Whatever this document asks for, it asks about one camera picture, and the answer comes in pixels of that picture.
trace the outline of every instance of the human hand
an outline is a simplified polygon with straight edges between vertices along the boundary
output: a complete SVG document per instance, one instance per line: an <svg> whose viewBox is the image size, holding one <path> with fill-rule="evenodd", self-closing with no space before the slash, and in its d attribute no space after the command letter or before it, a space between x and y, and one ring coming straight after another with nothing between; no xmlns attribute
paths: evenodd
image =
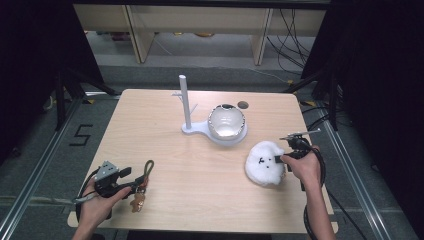
<svg viewBox="0 0 424 240"><path fill-rule="evenodd" d="M83 196L95 191L94 179L90 179ZM73 239L90 239L97 226L102 223L109 215L112 207L131 191L131 187L121 189L110 198L101 196L94 197L81 206L81 215L77 231Z"/></svg>
<svg viewBox="0 0 424 240"><path fill-rule="evenodd" d="M317 156L310 151L301 159L294 159L287 155L282 155L280 159L290 165L293 174L300 179L305 188L320 186L321 170Z"/></svg>

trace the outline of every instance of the floor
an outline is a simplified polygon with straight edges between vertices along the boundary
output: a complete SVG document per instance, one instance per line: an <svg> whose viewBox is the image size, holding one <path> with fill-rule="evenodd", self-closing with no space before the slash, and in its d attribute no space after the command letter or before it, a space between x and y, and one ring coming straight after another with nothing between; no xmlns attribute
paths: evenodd
<svg viewBox="0 0 424 240"><path fill-rule="evenodd" d="M213 35L212 37L199 37L195 34L173 34L159 33L156 35L149 56L145 63L136 62L132 45L129 41L112 41L109 34L99 34L96 32L88 32L86 34L92 50L95 54L98 65L102 67L135 67L135 68L199 68L217 71L225 69L242 69L252 74L269 75L269 77L281 81L287 85L290 79L282 78L275 72L301 72L302 68L298 64L280 58L272 47L270 42L267 43L264 58L260 66L253 64L253 57L250 50L249 36L238 35ZM270 41L276 46L281 45L276 36L270 36ZM314 38L299 38L306 49L311 49ZM297 46L291 41L287 45L291 49ZM302 63L298 53L287 51L293 59ZM111 79L105 79L107 84L117 84ZM304 106L303 109L309 109L308 103L311 99L310 92L313 88L308 86L299 90L297 96ZM110 116L113 112L113 106L117 101L98 101L96 109L87 104L83 104L76 112L75 118L84 119L88 115L95 115L98 131L104 131L107 127L108 118L101 116ZM320 114L325 112L308 112L304 114L306 123L313 123ZM49 146L52 138L57 137L54 132L55 114L46 114L40 117L35 124L37 127L26 137L22 146ZM356 134L354 127L351 126L346 114L338 115L338 123L340 130L332 131L328 123L322 123L320 127L325 130L322 134L311 135L311 139L315 144L321 146L322 152L326 153L328 162L328 181L327 188L331 189L334 195L337 195L340 207L332 200L334 211L336 212L337 222L339 224L339 239L358 239L361 235L349 221L347 215L343 213L345 210L358 227L362 230L367 239L418 239L414 234L402 210L396 203L396 200L390 193L390 190L379 176L378 172L373 170L370 165L372 160L367 155L366 148L362 145L360 138ZM78 127L78 123L70 123L69 128ZM65 135L73 134L73 132L64 133ZM87 154L95 153L95 149L101 140L101 136L92 136L92 145L84 147L80 151L62 150L58 148L54 150L55 158L61 158L65 155L72 155L74 159L87 157ZM0 168L0 216L5 218L10 214L10 208L15 199L19 199L20 195L25 193L21 189L26 186L27 179L34 174L33 169L37 168L40 156L44 156L45 148L28 148L29 151L23 152L19 157L11 157ZM355 173L349 173L350 165L354 166ZM71 165L75 176L83 178L88 168L87 163L80 164L76 162ZM58 161L49 163L48 168L40 172L42 179L37 183L38 187L33 189L31 193L31 201L29 207L20 215L20 222L16 226L12 226L12 239L69 239L74 229L66 224L67 214L72 208L69 199L74 195L71 189L77 189L78 184L72 179L75 176L62 176L64 166ZM357 191L357 186L363 185L365 195L361 196ZM372 210L364 209L364 206L375 208L377 215L367 215L367 212L374 213ZM382 226L372 222L373 217L381 218ZM127 231L117 231L100 229L99 233L103 234L106 239L126 239ZM272 235L272 239L304 239L304 236L290 235L283 236L279 234Z"/></svg>

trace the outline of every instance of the tabletop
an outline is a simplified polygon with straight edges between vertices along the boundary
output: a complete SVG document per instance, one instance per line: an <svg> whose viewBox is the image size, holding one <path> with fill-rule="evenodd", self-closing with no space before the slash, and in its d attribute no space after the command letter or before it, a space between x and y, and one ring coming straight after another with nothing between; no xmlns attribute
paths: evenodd
<svg viewBox="0 0 424 240"><path fill-rule="evenodd" d="M100 227L205 232L306 233L303 210L305 192L287 172L278 186L262 187L245 174L250 149L261 141L274 141L290 152L289 133L306 131L292 94L188 91L192 122L205 121L220 104L242 109L248 132L231 147L220 146L201 134L186 135L183 105L172 90L125 90L113 113L93 163L91 173L104 161L132 174L118 183L143 174L152 159L146 200L141 212L132 213L130 196L113 208L112 218ZM333 210L324 187L327 211ZM78 225L75 213L68 224Z"/></svg>

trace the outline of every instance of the wrist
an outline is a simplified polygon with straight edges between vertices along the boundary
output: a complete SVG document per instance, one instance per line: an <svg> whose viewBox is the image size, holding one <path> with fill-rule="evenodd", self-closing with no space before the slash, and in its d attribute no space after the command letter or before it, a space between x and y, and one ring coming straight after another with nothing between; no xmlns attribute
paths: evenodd
<svg viewBox="0 0 424 240"><path fill-rule="evenodd" d="M321 183L319 183L319 181L305 181L303 182L303 186L305 187L306 190L316 190L319 189L321 191Z"/></svg>

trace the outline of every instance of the white stand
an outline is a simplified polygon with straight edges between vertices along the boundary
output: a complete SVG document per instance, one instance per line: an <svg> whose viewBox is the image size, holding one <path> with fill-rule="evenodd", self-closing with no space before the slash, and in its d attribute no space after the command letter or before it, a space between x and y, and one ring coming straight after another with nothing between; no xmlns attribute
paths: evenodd
<svg viewBox="0 0 424 240"><path fill-rule="evenodd" d="M207 136L213 142L215 142L219 145L222 145L222 146L226 146L226 147L233 146L233 145L241 142L244 139L244 137L246 137L246 135L247 135L247 124L244 125L243 130L241 131L241 133L238 135L237 138L232 139L232 140L219 140L211 134L209 127L208 127L208 121L207 120L204 121L204 122L192 123L191 118L190 118L191 112L190 112L189 101L188 101L186 77L184 75L180 75L179 78L180 78L181 93L172 94L172 95L182 97L182 102L183 102L183 107L184 107L184 117L185 117L185 122L186 122L181 127L181 130L183 131L183 133L185 133L187 135L203 134L203 135Z"/></svg>

